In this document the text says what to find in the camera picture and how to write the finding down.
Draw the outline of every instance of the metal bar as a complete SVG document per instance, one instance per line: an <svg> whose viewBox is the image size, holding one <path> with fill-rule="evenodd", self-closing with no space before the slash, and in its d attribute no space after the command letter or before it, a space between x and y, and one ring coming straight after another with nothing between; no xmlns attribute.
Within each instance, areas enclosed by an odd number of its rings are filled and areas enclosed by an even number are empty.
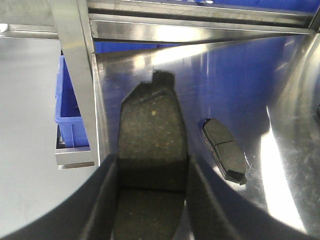
<svg viewBox="0 0 320 240"><path fill-rule="evenodd" d="M72 165L80 163L92 163L90 147L71 147L55 150L56 164Z"/></svg>
<svg viewBox="0 0 320 240"><path fill-rule="evenodd" d="M61 48L91 149L91 159L100 165L91 54L94 44L85 0L49 0Z"/></svg>
<svg viewBox="0 0 320 240"><path fill-rule="evenodd" d="M312 29L89 14L92 36L116 41L206 43L312 34Z"/></svg>
<svg viewBox="0 0 320 240"><path fill-rule="evenodd" d="M54 26L1 24L0 38L58 39Z"/></svg>
<svg viewBox="0 0 320 240"><path fill-rule="evenodd" d="M143 1L143 0L88 0L90 13L114 15L129 15L147 17L154 15L156 18L169 18L181 20L198 20L220 23L238 23L271 25L283 27L308 28L313 15L306 12L279 11L273 9L241 7L231 8L227 5L202 3L201 6L194 2L175 0Z"/></svg>
<svg viewBox="0 0 320 240"><path fill-rule="evenodd" d="M320 7L316 12L316 14L314 15L309 28L316 31L317 33L320 33Z"/></svg>

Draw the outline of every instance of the blue plastic crate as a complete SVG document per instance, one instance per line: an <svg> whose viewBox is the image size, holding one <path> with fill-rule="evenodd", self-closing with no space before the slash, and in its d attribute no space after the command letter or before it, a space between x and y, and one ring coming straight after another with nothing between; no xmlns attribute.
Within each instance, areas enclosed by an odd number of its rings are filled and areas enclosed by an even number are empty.
<svg viewBox="0 0 320 240"><path fill-rule="evenodd" d="M67 148L89 146L64 56L60 56L59 59L55 97L55 122L59 124L65 146Z"/></svg>

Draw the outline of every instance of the stainless steel surface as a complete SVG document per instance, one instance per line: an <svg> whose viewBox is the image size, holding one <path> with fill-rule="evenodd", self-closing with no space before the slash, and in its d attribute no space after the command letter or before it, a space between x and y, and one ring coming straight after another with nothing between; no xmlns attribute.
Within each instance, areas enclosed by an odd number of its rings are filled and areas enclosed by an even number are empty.
<svg viewBox="0 0 320 240"><path fill-rule="evenodd" d="M55 25L47 0L1 0L0 23Z"/></svg>
<svg viewBox="0 0 320 240"><path fill-rule="evenodd" d="M95 167L58 170L56 40L0 39L0 238L55 208Z"/></svg>
<svg viewBox="0 0 320 240"><path fill-rule="evenodd" d="M95 166L100 165L91 57L94 52L85 0L50 0L55 27L81 113Z"/></svg>
<svg viewBox="0 0 320 240"><path fill-rule="evenodd" d="M56 149L55 159L59 169L65 169L65 165L68 165L69 169L72 165L79 166L78 164L94 165L94 162L90 161L92 155L88 146Z"/></svg>
<svg viewBox="0 0 320 240"><path fill-rule="evenodd" d="M320 237L320 35L285 36L96 54L111 153L120 106L154 70L173 72L190 154L219 173L201 134L216 118L247 160L247 183L231 188L274 218Z"/></svg>
<svg viewBox="0 0 320 240"><path fill-rule="evenodd" d="M90 13L89 18L92 36L107 40L203 43L314 33L314 30L304 28L95 13Z"/></svg>
<svg viewBox="0 0 320 240"><path fill-rule="evenodd" d="M0 38L58 39L54 26L0 23Z"/></svg>
<svg viewBox="0 0 320 240"><path fill-rule="evenodd" d="M143 0L88 0L91 12L96 10L112 11L115 15L128 13L153 14L157 18L243 23L256 25L282 25L307 28L312 20L312 14L295 11L277 11L273 9L256 9L252 7L232 8L219 4L201 5L195 2L183 1L143 1Z"/></svg>

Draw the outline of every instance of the gray floor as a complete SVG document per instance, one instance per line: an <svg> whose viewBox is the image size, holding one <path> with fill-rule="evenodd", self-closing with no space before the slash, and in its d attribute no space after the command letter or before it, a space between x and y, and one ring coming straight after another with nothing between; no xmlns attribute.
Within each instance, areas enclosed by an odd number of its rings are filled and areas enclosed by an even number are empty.
<svg viewBox="0 0 320 240"><path fill-rule="evenodd" d="M47 213L95 170L58 170L56 40L0 38L0 237Z"/></svg>

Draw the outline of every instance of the metal frame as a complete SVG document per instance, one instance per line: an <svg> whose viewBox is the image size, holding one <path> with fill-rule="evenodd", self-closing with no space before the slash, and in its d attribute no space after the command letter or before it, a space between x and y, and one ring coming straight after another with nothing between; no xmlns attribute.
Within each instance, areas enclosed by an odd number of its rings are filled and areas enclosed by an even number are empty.
<svg viewBox="0 0 320 240"><path fill-rule="evenodd" d="M90 33L87 3L85 0L50 0L49 4L90 145L92 160L87 162L94 162L95 166L99 166L91 70L94 43Z"/></svg>
<svg viewBox="0 0 320 240"><path fill-rule="evenodd" d="M99 166L108 153L93 38L119 42L196 44L313 34L319 13L198 5L175 0L3 0L0 38L59 39L90 144L90 154L57 151L57 162L78 156Z"/></svg>

